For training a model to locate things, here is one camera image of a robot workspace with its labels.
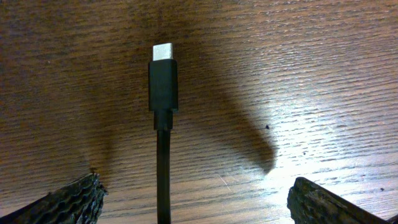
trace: wood grain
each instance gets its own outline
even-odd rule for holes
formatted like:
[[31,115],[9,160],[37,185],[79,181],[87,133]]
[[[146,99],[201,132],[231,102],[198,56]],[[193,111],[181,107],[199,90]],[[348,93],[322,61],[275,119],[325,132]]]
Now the wood grain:
[[292,223],[298,176],[398,213],[397,1],[3,0],[0,215],[95,168],[99,223],[156,222],[147,63],[163,42],[174,223]]

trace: cable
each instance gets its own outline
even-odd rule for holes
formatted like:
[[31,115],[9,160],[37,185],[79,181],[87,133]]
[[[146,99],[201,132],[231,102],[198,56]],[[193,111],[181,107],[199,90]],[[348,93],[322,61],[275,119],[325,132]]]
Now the cable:
[[173,59],[173,45],[153,47],[153,61],[149,62],[149,110],[154,111],[157,130],[157,222],[171,223],[170,211],[170,130],[173,112],[178,111],[177,62]]
[[170,223],[170,131],[157,131],[157,222]]

